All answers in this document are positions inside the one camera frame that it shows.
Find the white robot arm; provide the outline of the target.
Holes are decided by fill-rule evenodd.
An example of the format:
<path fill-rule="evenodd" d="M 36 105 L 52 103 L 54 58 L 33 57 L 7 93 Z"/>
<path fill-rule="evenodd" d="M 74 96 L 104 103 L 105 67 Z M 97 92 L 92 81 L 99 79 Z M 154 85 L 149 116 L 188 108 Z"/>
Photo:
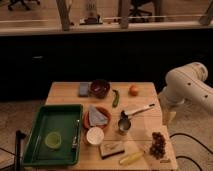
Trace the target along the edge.
<path fill-rule="evenodd" d="M 190 100 L 213 115 L 213 88 L 205 84 L 208 77 L 206 66 L 192 62 L 170 70 L 166 76 L 166 86 L 158 94 L 162 109 L 162 123 L 168 125 L 176 115 L 175 107 Z"/>

